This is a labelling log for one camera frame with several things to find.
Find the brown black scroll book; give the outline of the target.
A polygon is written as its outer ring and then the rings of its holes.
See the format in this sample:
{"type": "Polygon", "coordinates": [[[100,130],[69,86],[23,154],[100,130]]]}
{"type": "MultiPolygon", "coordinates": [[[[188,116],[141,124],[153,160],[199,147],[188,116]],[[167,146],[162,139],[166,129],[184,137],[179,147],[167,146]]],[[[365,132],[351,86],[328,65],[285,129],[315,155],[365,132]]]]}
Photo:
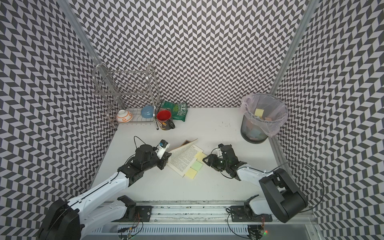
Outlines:
{"type": "Polygon", "coordinates": [[[183,177],[197,160],[196,155],[203,152],[196,146],[197,141],[198,139],[171,150],[172,155],[169,157],[167,166],[183,177]]]}

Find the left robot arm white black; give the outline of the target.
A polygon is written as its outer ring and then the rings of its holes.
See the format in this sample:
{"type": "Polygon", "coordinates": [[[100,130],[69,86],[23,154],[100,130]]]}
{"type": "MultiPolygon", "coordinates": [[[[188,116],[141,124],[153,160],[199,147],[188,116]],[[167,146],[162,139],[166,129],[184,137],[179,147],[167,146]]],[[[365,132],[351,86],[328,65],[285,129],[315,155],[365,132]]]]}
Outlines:
{"type": "Polygon", "coordinates": [[[81,240],[103,225],[129,215],[134,216],[136,202],[121,196],[105,207],[108,198],[129,188],[145,171],[163,170],[169,157],[169,143],[161,140],[156,147],[144,144],[109,178],[70,200],[57,200],[49,207],[37,233],[39,240],[81,240]]]}

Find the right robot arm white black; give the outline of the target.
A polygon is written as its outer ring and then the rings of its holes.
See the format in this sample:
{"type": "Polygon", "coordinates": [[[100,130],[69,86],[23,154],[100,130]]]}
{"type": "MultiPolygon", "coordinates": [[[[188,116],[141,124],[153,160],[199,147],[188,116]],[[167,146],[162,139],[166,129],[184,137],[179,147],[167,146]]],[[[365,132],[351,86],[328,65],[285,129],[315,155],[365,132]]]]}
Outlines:
{"type": "Polygon", "coordinates": [[[248,218],[273,215],[286,223],[309,206],[308,199],[290,175],[282,168],[262,171],[239,161],[231,145],[220,144],[219,154],[211,153],[203,163],[217,172],[226,172],[229,179],[251,183],[261,188],[264,196],[252,196],[244,202],[248,218]]]}

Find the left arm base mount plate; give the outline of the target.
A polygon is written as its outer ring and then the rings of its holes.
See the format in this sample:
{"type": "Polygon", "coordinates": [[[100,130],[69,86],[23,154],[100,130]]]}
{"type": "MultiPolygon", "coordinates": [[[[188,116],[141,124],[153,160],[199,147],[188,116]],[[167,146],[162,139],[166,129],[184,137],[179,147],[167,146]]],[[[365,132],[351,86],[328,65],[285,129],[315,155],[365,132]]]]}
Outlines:
{"type": "Polygon", "coordinates": [[[121,219],[115,220],[114,222],[121,222],[121,223],[144,222],[144,223],[147,223],[151,219],[152,210],[153,210],[152,206],[136,206],[135,209],[133,209],[133,207],[130,207],[127,209],[125,215],[121,219]]]}

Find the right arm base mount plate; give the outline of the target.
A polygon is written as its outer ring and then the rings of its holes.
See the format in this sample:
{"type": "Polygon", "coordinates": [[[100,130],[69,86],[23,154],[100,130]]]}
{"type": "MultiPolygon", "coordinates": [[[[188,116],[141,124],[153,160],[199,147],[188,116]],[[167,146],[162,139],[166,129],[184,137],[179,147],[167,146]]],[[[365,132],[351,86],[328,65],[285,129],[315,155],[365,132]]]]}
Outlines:
{"type": "Polygon", "coordinates": [[[232,222],[272,222],[272,215],[255,214],[249,207],[246,206],[230,206],[227,209],[230,214],[232,222]]]}

